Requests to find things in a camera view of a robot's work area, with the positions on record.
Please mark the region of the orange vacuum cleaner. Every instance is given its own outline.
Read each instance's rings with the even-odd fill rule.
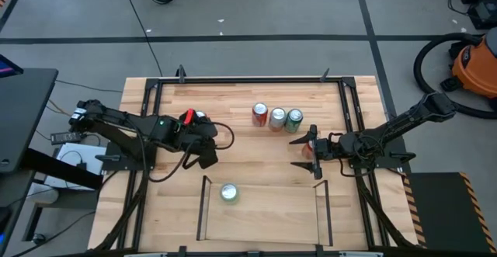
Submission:
[[[482,37],[466,33],[450,33],[428,43],[421,49],[414,62],[414,77],[425,93],[435,92],[425,81],[421,73],[424,57],[436,46],[447,41],[454,41],[449,54],[454,59],[452,76],[440,83],[442,89],[451,92],[466,89],[489,98],[494,111],[473,109],[453,103],[457,111],[469,116],[497,119],[497,27]]]

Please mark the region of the green soda can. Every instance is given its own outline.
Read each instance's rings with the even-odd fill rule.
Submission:
[[[285,121],[285,131],[288,133],[295,133],[304,119],[304,114],[299,109],[292,109],[287,115]]]

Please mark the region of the black metal frame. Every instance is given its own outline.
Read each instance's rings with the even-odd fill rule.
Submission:
[[[352,120],[350,117],[350,112],[349,112],[349,105],[347,102],[347,97],[346,97],[346,86],[349,87],[351,95],[352,95],[352,100],[353,100],[353,105],[354,105],[354,111],[356,113],[356,118],[357,118],[357,124],[360,130],[364,129],[364,122],[363,122],[363,116],[362,116],[362,111],[360,109],[360,104],[359,104],[359,96],[356,90],[356,81],[354,77],[330,77],[330,78],[323,78],[323,77],[249,77],[249,78],[186,78],[186,77],[181,77],[181,78],[148,78],[147,81],[145,82],[145,92],[144,92],[144,98],[143,102],[141,105],[141,115],[146,116],[147,111],[148,111],[148,103],[150,101],[150,96],[151,96],[151,90],[156,89],[155,91],[155,100],[154,100],[154,107],[152,110],[152,114],[159,114],[159,106],[161,104],[161,95],[162,95],[162,88],[164,85],[167,84],[223,84],[223,83],[336,83],[337,86],[339,87],[339,94],[340,94],[340,101],[342,103],[342,110],[343,110],[343,116],[345,120],[345,125],[346,125],[346,130],[348,132],[353,130],[353,125],[352,125]],[[361,173],[359,168],[355,168],[354,172],[356,174]],[[136,177],[136,172],[130,172],[130,181],[133,181],[131,183],[128,183],[127,191],[126,191],[126,198],[125,198],[125,205],[126,207],[126,202],[129,203],[130,198],[133,196],[133,190],[134,190],[134,179]],[[377,188],[377,182],[376,182],[376,177],[374,173],[371,173],[369,176],[369,181],[370,181],[370,189],[371,192],[373,193],[373,196],[375,200],[381,205],[380,202],[380,196]],[[144,205],[145,205],[145,200],[146,196],[143,197],[141,200],[140,204],[138,205],[137,208],[137,216],[136,216],[136,221],[135,221],[135,227],[134,227],[134,233],[133,233],[133,244],[132,248],[138,250],[139,244],[140,244],[140,235],[141,235],[141,225],[143,221],[143,216],[144,216]],[[360,201],[360,208],[361,208],[361,213],[363,216],[363,224],[364,224],[364,232],[366,235],[366,240],[367,240],[367,245],[368,248],[373,248],[375,245],[374,243],[374,236],[373,236],[373,228],[371,227],[371,219],[370,219],[370,213],[368,209],[368,205],[366,200],[359,196],[359,201]],[[381,233],[381,241],[383,246],[389,246],[388,242],[388,234],[384,229],[384,226],[380,221],[378,221],[378,225],[380,227],[380,233]],[[124,246],[124,240],[126,237],[126,233],[121,233],[118,239],[117,243],[117,248],[123,248]],[[168,252],[168,254],[177,254],[177,252]],[[233,254],[246,254],[246,252],[196,252],[196,255],[201,256],[223,256],[223,255],[233,255]],[[264,252],[264,256],[270,256],[270,255],[299,255],[299,256],[316,256],[316,255],[336,255],[336,252],[333,251],[327,251],[323,252],[322,251],[322,246],[317,245],[316,246],[316,251],[313,252]]]

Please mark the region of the wooden table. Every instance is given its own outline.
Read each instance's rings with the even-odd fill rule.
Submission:
[[[384,109],[374,76],[355,77],[360,105],[366,127],[385,122]],[[139,114],[146,78],[128,78],[120,110]],[[347,92],[354,130],[357,130],[352,99]],[[281,106],[286,110],[299,108],[304,121],[295,134],[273,133],[267,127],[254,127],[251,108],[264,102],[270,109]],[[149,112],[153,107],[149,101]],[[247,241],[197,241],[200,190],[203,175],[216,182],[268,186],[309,186],[316,183],[302,168],[290,165],[301,161],[301,146],[288,142],[301,137],[309,125],[318,125],[321,137],[329,132],[344,132],[345,122],[337,84],[279,83],[279,84],[215,84],[166,85],[162,90],[160,114],[179,116],[188,108],[202,110],[212,120],[226,123],[235,132],[235,144],[219,151],[220,161],[202,170],[195,165],[180,169],[162,183],[148,183],[140,252],[177,252],[186,245],[189,252],[312,251],[313,245]],[[216,142],[225,145],[230,134],[219,129]],[[151,176],[161,178],[176,165],[181,154],[158,150],[157,163]],[[328,180],[332,216],[333,246],[325,250],[361,250],[367,248],[355,179],[339,174],[339,163],[321,163],[323,179]],[[104,187],[93,222],[89,248],[98,245],[122,213],[129,172],[118,172]],[[386,170],[376,171],[377,184],[385,213],[398,230],[411,242],[417,243],[401,177]],[[377,222],[373,212],[374,237],[380,244]],[[126,245],[131,245],[134,218],[130,219]]]

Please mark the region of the gray floor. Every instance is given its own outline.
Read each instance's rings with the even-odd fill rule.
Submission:
[[[366,35],[358,0],[175,0],[167,6],[133,0],[150,36],[223,35]],[[447,0],[366,0],[376,35],[437,35],[476,31],[469,19],[451,12]],[[454,6],[463,8],[459,0]],[[19,0],[0,32],[6,38],[143,36],[128,0]],[[381,59],[398,112],[421,97],[412,63],[426,42],[379,42]],[[165,75],[183,64],[188,75],[377,75],[366,40],[279,40],[153,43]],[[434,85],[447,73],[445,47],[423,65]],[[3,44],[4,54],[22,67],[57,68],[59,79],[106,89],[121,89],[126,77],[157,76],[146,43]],[[453,93],[455,99],[485,108],[478,97]],[[51,97],[67,111],[78,100],[100,99],[117,107],[120,95],[57,84]],[[457,115],[442,124],[426,124],[405,135],[414,172],[466,172],[478,194],[488,226],[497,238],[497,145],[495,121]],[[50,111],[38,130],[64,131],[68,120]],[[35,136],[31,147],[51,153],[48,141]],[[20,242],[27,204],[6,256],[29,247]],[[38,231],[53,234],[87,210],[48,210]],[[82,252],[91,217],[30,256]]]

